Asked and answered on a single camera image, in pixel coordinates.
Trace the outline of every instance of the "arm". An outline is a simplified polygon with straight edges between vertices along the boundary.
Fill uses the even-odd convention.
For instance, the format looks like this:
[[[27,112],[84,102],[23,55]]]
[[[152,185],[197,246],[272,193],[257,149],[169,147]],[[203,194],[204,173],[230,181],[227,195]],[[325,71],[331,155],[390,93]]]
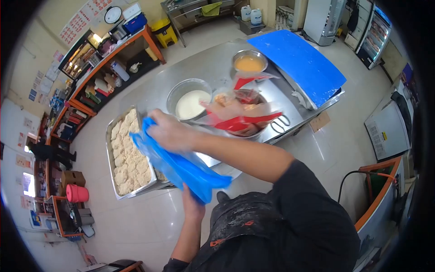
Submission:
[[[152,111],[150,117],[158,126],[149,128],[147,133],[163,148],[204,153],[264,181],[277,181],[294,161],[290,153],[279,147],[199,132],[160,110]]]
[[[171,258],[190,263],[200,248],[205,207],[193,199],[186,184],[183,184],[183,207],[184,224]]]

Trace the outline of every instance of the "black bag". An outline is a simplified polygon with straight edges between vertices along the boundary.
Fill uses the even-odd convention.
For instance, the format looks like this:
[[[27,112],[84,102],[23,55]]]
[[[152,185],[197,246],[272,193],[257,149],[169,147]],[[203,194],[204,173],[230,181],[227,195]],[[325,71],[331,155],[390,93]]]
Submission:
[[[356,25],[358,24],[358,15],[359,15],[359,9],[358,9],[358,5],[356,5],[352,11],[352,14],[347,24],[348,29],[352,32],[355,31]]]

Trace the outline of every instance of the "window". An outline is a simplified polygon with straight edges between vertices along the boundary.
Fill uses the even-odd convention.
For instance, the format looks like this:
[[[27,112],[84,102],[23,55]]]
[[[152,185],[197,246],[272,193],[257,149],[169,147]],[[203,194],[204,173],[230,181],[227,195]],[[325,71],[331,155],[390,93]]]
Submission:
[[[23,173],[23,190],[25,195],[35,197],[35,178],[33,175]]]

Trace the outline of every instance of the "refrigerator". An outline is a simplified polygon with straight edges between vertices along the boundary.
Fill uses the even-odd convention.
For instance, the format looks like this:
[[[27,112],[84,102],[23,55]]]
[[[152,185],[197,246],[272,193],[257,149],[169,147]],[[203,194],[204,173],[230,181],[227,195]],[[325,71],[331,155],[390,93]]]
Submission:
[[[334,42],[346,0],[309,0],[304,31],[318,45]]]
[[[387,46],[391,29],[391,21],[378,6],[374,5],[362,42],[355,51],[368,69],[381,62],[382,51]]]

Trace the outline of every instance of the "cardboard box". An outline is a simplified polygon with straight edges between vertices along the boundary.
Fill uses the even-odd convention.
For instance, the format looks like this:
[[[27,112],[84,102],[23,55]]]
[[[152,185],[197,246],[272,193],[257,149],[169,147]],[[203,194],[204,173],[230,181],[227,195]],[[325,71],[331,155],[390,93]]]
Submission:
[[[60,181],[62,182],[61,196],[66,196],[68,184],[75,184],[81,187],[84,187],[86,184],[83,173],[80,171],[63,171]]]

